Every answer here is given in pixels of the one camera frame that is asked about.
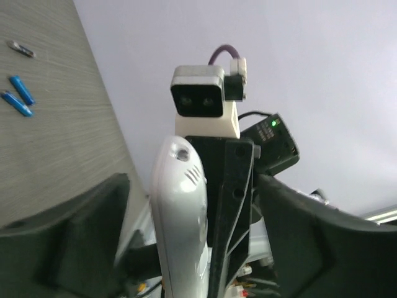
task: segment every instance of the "screw hole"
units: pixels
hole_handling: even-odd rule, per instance
[[[235,153],[237,157],[243,157],[246,154],[246,151],[243,147],[237,147]]]
[[[176,158],[180,161],[188,161],[189,160],[189,152],[186,149],[180,149],[176,153]]]
[[[242,189],[240,189],[240,188],[236,188],[233,191],[233,197],[235,199],[242,199],[244,197],[244,191]]]

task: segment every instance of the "camera lens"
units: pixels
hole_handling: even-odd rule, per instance
[[[204,105],[205,107],[211,107],[211,106],[213,105],[213,100],[210,99],[210,98],[205,98],[205,99],[203,100],[203,105]]]
[[[188,106],[192,105],[193,101],[190,98],[188,98],[188,97],[181,96],[181,99],[179,100],[179,103],[182,106],[188,107]]]

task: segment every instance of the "white ceiling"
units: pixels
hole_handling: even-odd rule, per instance
[[[280,112],[300,148],[282,181],[356,214],[397,201],[397,1],[75,3],[146,188],[174,131],[174,68],[230,43],[248,61],[239,111]]]

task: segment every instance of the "white plastic casing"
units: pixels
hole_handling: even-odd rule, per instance
[[[175,134],[181,137],[240,138],[236,102],[226,101],[223,115],[219,118],[183,117],[176,114]]]
[[[241,61],[239,69],[245,69]],[[225,71],[222,67],[216,65],[178,66],[175,69],[171,87],[175,85],[212,85],[223,89],[224,77]],[[223,115],[217,118],[183,117],[177,113],[175,134],[180,137],[191,135],[240,138],[236,103],[234,101],[223,101]]]
[[[207,298],[207,187],[184,138],[165,139],[154,164],[151,210],[166,298]]]

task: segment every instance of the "black cable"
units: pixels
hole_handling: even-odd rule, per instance
[[[243,113],[243,114],[239,115],[238,116],[238,120],[241,120],[242,118],[245,118],[245,117],[248,117],[248,116],[252,116],[252,115],[269,117],[269,116],[271,116],[273,114],[266,113],[266,112],[261,112],[261,111],[251,111],[251,112],[246,112],[246,113]]]
[[[157,282],[153,287],[151,287],[150,289],[148,289],[146,292],[144,292],[143,294],[137,295],[134,298],[144,298],[147,295],[149,295],[150,293],[152,293],[155,289],[157,289],[159,286],[161,286],[161,281]]]
[[[218,47],[212,54],[210,61],[208,62],[208,65],[213,65],[215,63],[215,60],[218,58],[218,56],[222,52],[228,52],[233,59],[239,59],[240,54],[237,52],[237,50],[231,46],[231,45],[221,45]]]
[[[248,288],[248,289],[246,289],[246,291],[248,292],[248,294],[251,294],[251,295],[254,294],[255,296],[259,296],[259,297],[264,297],[264,296],[281,297],[279,292],[272,290],[272,289],[258,290],[255,288],[254,289]]]

